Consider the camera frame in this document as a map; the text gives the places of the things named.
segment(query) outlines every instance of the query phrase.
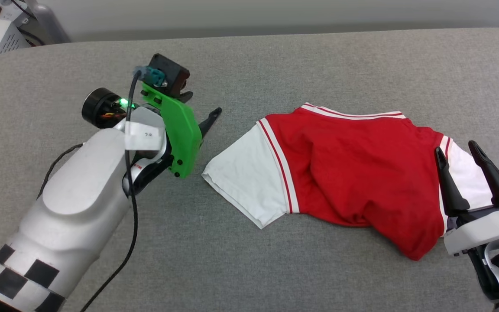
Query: robotic arm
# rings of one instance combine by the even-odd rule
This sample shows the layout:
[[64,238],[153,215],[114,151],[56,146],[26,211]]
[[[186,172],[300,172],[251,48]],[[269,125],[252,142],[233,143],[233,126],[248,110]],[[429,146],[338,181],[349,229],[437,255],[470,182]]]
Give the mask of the robotic arm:
[[449,254],[467,254],[473,263],[485,296],[499,312],[499,170],[475,141],[469,149],[477,166],[483,170],[492,197],[492,205],[469,209],[449,172],[449,164],[440,148],[435,150],[438,180],[444,211],[456,219],[457,228],[448,231],[444,244]]
[[[47,182],[0,248],[0,312],[60,310],[129,210],[131,194],[167,168],[180,178],[192,171],[220,108],[197,124],[185,104],[192,93],[181,93],[187,69],[154,55],[138,70],[147,104],[105,88],[93,91],[82,115],[101,130]],[[125,149],[136,151],[128,162],[131,180]]]

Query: green bracket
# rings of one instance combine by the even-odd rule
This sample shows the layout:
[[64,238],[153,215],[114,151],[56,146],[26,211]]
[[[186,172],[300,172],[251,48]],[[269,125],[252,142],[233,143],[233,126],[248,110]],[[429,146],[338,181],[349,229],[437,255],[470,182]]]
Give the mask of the green bracket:
[[171,144],[171,155],[174,156],[169,167],[175,176],[186,178],[196,162],[201,146],[201,131],[194,111],[181,101],[157,91],[150,85],[142,83],[144,100],[161,111],[165,123],[168,140]]

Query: gray wall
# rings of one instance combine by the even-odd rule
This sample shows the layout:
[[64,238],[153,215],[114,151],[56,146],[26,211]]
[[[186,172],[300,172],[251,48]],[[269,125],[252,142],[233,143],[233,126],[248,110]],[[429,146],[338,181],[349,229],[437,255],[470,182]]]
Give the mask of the gray wall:
[[39,2],[72,41],[499,26],[499,0]]

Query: black square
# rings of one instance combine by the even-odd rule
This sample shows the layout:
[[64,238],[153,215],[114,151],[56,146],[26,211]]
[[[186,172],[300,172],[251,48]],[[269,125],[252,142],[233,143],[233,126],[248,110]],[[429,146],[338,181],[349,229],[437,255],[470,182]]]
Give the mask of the black square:
[[32,282],[36,282],[45,288],[48,288],[57,274],[59,270],[53,268],[51,265],[44,263],[38,259],[34,261],[34,264],[28,269],[28,272],[24,274],[24,277],[31,280]]
[[36,308],[36,312],[57,312],[59,308],[65,302],[65,298],[63,296],[59,296],[55,293],[49,293],[49,296]]
[[14,253],[14,249],[5,244],[0,249],[0,265],[4,265],[5,261]]
[[13,299],[28,280],[18,273],[5,268],[0,273],[0,293]]

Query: striped trim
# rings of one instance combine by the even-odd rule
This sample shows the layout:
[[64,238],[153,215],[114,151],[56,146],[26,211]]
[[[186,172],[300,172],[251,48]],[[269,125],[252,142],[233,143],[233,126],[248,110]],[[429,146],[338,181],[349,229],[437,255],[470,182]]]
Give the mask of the striped trim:
[[341,119],[349,119],[349,120],[368,120],[368,119],[378,119],[378,118],[398,118],[405,119],[406,117],[402,112],[394,111],[388,113],[380,113],[380,114],[369,114],[369,115],[350,115],[350,114],[342,114],[337,112],[336,110],[332,110],[326,107],[315,106],[309,103],[305,103],[301,108],[306,109],[310,112],[321,114],[328,117],[341,118]]
[[[443,136],[439,145],[439,147],[444,151],[444,156],[446,156],[449,166],[451,165],[450,164],[451,159],[449,158],[449,153],[453,143],[454,140],[452,140],[447,136]],[[440,214],[442,215],[442,220],[444,221],[444,232],[442,233],[443,235],[448,230],[448,216],[444,212],[444,201],[442,200],[442,191],[440,190],[440,184],[438,184],[438,204],[440,205]]]
[[287,211],[290,213],[299,213],[298,199],[295,195],[295,187],[290,174],[288,161],[286,160],[282,148],[279,145],[279,141],[277,141],[277,138],[275,137],[275,132],[273,132],[271,125],[266,118],[259,120],[257,124],[263,131],[263,134],[267,137],[269,148],[271,148],[272,152],[276,156],[277,167],[279,168],[279,172],[282,174],[285,184],[285,199],[288,205]]

